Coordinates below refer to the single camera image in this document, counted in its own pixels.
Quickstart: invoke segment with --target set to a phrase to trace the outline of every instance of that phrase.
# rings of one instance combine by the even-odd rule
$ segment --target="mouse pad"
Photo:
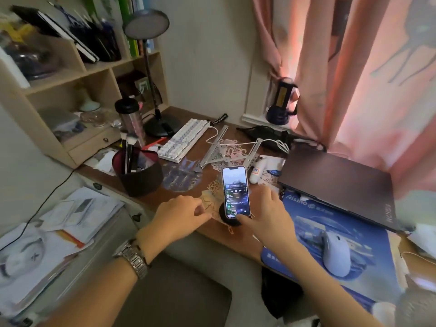
[[[369,311],[374,302],[396,303],[401,289],[386,230],[319,202],[300,201],[299,194],[289,190],[284,192],[283,204],[294,221],[298,241],[322,267],[323,233],[334,232],[347,240],[351,253],[351,270],[345,277],[332,276],[366,310]],[[271,269],[296,280],[269,249],[263,249],[261,259]]]

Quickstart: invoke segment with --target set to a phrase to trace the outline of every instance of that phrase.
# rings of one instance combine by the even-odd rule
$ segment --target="mechanical keyboard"
[[[207,120],[191,119],[157,151],[157,154],[162,159],[179,163],[209,128],[210,123]]]

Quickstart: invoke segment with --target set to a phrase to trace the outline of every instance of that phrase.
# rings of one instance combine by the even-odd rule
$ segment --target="smartphone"
[[[224,186],[224,211],[229,219],[237,214],[250,215],[248,199],[247,170],[243,166],[225,167],[222,169]]]

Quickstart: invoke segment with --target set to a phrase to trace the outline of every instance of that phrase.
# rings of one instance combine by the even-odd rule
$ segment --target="wooden desk surface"
[[[174,116],[176,116],[179,120],[182,121],[182,123],[186,123],[189,119],[208,119],[207,117],[203,115],[199,115],[190,111],[182,110],[176,107],[169,107],[167,110],[164,111],[165,113],[170,113]],[[236,126],[232,124],[229,125],[228,130],[226,131],[226,134],[224,135],[224,139],[236,139],[238,142],[248,142],[248,137],[242,133],[241,131],[236,130]],[[219,130],[222,127],[222,124],[218,124],[216,126]],[[191,150],[186,155],[187,159],[189,160],[202,160],[204,157],[204,154],[207,152],[207,150],[210,147],[210,144],[206,142],[207,138],[211,137],[216,133],[215,130],[208,130],[205,132],[205,134],[199,139],[197,143],[191,148]],[[147,138],[147,142],[153,142],[156,139],[154,138]],[[267,155],[273,155],[273,156],[280,156],[286,158],[285,154],[275,153],[269,149],[265,148],[259,148],[258,150],[259,154],[267,154]],[[166,160],[159,159],[161,164],[167,163]],[[95,182],[98,182],[114,192],[117,192],[121,195],[127,196],[126,192],[124,191],[124,188],[119,181],[119,179],[116,176],[110,176],[103,172],[100,172],[98,170],[94,170],[93,168],[87,166],[87,165],[81,165],[77,172]],[[160,187],[158,190],[156,190],[153,193],[150,193],[146,196],[140,197],[140,198],[130,198],[136,203],[139,203],[141,205],[145,205],[148,209],[151,209],[155,211],[160,203],[166,202],[171,198],[177,197],[180,194],[183,195],[190,195],[193,197],[200,197],[201,192],[207,189],[208,185],[214,181],[217,176],[219,176],[219,173],[214,170],[210,165],[206,166],[203,170],[203,175],[201,178],[201,182],[195,186],[192,190],[186,191],[183,193],[176,193],[172,191],[168,191],[164,189],[163,187]],[[256,212],[259,211],[259,199],[257,199],[257,196],[259,194],[258,185],[250,185],[251,193],[250,193],[250,208],[254,215],[256,215]],[[248,257],[259,264],[262,264],[260,260],[260,254],[262,252],[262,244],[254,239],[252,236],[252,232],[244,227],[234,227],[234,234],[230,234],[228,231],[227,226],[216,222],[215,220],[209,220],[207,223],[202,225],[198,232],[203,234],[204,236],[207,236],[208,238],[211,238],[212,240],[215,240],[216,242],[219,242],[226,247],[229,247],[230,249]],[[407,240],[406,238],[403,238],[400,243],[400,252],[404,251],[411,251],[416,252],[413,244]],[[433,287],[436,289],[436,265],[432,265],[425,260],[406,254],[405,255],[406,263],[410,270],[410,276],[411,278],[417,283],[420,284],[423,281],[429,282],[430,285],[432,284]]]

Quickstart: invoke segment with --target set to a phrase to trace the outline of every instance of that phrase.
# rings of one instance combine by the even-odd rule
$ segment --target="hand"
[[[177,196],[161,203],[153,221],[136,234],[147,263],[170,243],[188,236],[211,217],[200,198]]]
[[[283,250],[298,243],[294,223],[276,192],[265,185],[260,191],[260,214],[253,219],[242,214],[236,218],[248,226],[265,247],[280,256]]]

